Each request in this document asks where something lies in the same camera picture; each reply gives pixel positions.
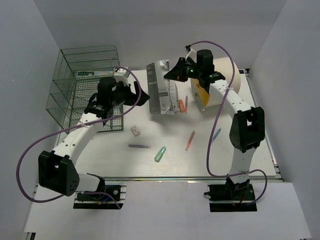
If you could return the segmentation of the grey setup guide booklet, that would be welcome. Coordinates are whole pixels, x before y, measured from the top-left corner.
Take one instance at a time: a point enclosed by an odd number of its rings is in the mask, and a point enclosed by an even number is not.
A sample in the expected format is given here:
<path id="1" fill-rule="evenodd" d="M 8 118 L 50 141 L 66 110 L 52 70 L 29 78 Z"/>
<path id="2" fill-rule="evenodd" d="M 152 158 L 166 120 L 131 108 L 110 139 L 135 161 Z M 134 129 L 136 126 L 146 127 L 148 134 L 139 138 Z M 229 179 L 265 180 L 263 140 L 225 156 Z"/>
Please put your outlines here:
<path id="1" fill-rule="evenodd" d="M 174 115 L 180 111 L 176 82 L 164 78 L 169 71 L 168 59 L 158 60 L 146 66 L 150 114 Z"/>

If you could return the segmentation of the small white eraser box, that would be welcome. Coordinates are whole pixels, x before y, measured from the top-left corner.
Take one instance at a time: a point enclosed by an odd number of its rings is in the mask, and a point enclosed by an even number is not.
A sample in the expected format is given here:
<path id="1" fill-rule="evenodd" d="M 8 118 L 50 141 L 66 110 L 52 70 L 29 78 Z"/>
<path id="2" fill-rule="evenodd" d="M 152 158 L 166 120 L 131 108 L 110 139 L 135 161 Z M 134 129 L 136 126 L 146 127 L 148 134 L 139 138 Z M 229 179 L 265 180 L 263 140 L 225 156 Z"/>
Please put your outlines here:
<path id="1" fill-rule="evenodd" d="M 138 128 L 137 126 L 135 126 L 135 125 L 132 126 L 132 127 L 130 128 L 130 130 L 131 130 L 132 134 L 133 134 L 135 137 L 137 137 L 137 136 L 139 136 L 139 135 L 141 134 L 139 128 Z"/>

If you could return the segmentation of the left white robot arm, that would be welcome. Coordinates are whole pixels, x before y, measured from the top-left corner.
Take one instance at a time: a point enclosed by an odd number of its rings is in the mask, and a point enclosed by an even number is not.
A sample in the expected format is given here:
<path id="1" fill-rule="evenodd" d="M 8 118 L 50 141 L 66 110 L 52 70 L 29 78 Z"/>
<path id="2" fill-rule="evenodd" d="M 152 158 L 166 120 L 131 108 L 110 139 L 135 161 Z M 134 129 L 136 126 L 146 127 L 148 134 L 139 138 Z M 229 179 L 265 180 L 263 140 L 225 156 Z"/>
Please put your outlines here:
<path id="1" fill-rule="evenodd" d="M 76 163 L 84 148 L 104 126 L 104 120 L 114 116 L 114 108 L 120 105 L 142 106 L 149 95 L 134 83 L 130 85 L 116 81 L 114 77 L 102 77 L 97 91 L 90 97 L 84 112 L 77 123 L 77 129 L 69 131 L 66 138 L 52 151 L 43 151 L 38 157 L 38 175 L 41 187 L 64 196 L 75 192 L 88 192 L 94 199 L 105 196 L 106 187 L 101 177 L 78 173 Z"/>

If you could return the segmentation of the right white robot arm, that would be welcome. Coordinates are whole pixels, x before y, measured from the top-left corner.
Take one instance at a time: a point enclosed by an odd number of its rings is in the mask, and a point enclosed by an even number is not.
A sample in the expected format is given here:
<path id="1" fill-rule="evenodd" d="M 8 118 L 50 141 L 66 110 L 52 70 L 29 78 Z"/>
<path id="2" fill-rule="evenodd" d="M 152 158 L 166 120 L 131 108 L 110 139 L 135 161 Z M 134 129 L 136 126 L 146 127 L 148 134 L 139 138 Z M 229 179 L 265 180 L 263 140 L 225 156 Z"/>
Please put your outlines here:
<path id="1" fill-rule="evenodd" d="M 200 88 L 219 101 L 232 118 L 229 139 L 234 151 L 226 182 L 211 185 L 206 195 L 212 201 L 243 201 L 250 191 L 249 172 L 253 155 L 265 139 L 264 110 L 239 97 L 226 77 L 215 70 L 214 57 L 208 49 L 198 50 L 195 60 L 190 56 L 179 58 L 164 78 L 179 82 L 196 79 Z"/>

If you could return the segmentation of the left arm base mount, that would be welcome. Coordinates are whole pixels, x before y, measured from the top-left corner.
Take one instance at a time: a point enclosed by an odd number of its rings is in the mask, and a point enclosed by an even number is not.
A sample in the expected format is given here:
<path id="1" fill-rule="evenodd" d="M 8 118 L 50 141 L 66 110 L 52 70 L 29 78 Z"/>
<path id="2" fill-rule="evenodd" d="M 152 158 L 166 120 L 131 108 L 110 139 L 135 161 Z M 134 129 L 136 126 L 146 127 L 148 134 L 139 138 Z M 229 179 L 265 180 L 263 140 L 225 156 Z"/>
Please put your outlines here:
<path id="1" fill-rule="evenodd" d="M 76 193 L 73 209 L 76 210 L 120 210 L 126 199 L 127 182 L 105 181 L 98 193 Z"/>

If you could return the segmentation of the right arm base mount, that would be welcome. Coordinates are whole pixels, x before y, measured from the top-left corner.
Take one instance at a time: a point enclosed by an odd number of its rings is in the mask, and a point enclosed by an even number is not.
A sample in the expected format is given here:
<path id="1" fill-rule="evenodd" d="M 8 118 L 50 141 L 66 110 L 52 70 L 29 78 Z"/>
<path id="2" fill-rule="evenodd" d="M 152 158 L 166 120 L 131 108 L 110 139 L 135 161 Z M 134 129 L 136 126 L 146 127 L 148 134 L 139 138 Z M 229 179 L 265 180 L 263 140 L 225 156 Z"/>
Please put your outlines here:
<path id="1" fill-rule="evenodd" d="M 223 184 L 208 185 L 204 197 L 209 200 L 209 210 L 211 213 L 240 213 L 256 212 L 257 204 L 248 203 L 256 199 L 252 184 L 247 189 L 242 189 L 236 193 L 230 193 Z"/>

